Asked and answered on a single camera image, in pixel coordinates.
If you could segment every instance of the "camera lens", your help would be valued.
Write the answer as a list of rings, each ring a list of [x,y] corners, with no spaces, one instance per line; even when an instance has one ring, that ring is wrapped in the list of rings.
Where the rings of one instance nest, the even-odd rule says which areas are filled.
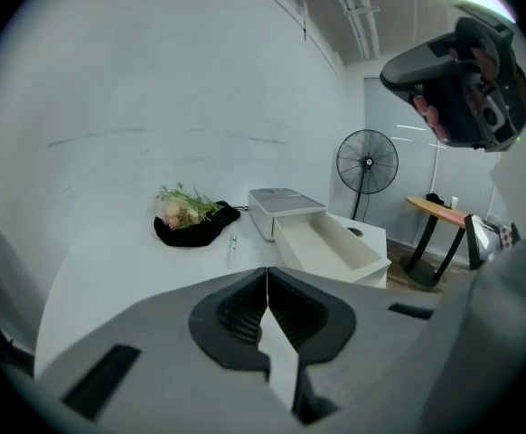
[[[491,108],[486,108],[484,110],[484,119],[491,126],[495,126],[496,123],[498,122],[498,118],[496,117],[496,113],[494,111],[492,111]]]

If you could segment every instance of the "fan stand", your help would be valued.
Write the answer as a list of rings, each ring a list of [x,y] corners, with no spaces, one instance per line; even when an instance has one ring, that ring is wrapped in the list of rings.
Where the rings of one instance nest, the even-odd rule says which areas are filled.
[[[353,207],[353,221],[355,220],[355,215],[357,214],[357,208],[360,205],[360,197],[362,197],[363,177],[365,177],[367,172],[371,172],[371,168],[373,167],[373,159],[371,159],[369,152],[367,156],[360,159],[360,165],[362,166],[362,176],[360,177],[360,188],[357,192],[357,198],[355,198],[355,207]]]

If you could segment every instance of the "white lid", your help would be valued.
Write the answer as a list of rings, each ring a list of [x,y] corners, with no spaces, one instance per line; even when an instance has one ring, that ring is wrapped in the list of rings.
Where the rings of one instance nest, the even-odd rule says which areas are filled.
[[[260,204],[261,208],[269,213],[277,215],[281,212],[292,212],[303,210],[323,211],[325,206],[300,193],[286,188],[262,188],[251,190],[252,196]]]

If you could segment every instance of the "ceiling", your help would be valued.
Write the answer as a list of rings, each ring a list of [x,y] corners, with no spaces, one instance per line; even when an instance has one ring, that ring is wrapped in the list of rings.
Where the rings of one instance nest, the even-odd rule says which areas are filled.
[[[360,61],[352,28],[338,0],[305,1],[310,18],[343,62]],[[448,27],[446,11],[452,0],[371,0],[371,4],[380,7],[374,17],[382,56],[404,51],[452,29]]]

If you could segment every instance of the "white box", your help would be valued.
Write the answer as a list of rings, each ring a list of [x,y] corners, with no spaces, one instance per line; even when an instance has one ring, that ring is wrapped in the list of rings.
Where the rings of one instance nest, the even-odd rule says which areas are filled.
[[[374,286],[390,266],[326,212],[275,218],[273,238],[287,267]]]
[[[249,191],[249,215],[261,236],[273,240],[273,221],[284,215],[325,212],[325,206],[286,188],[261,188]]]

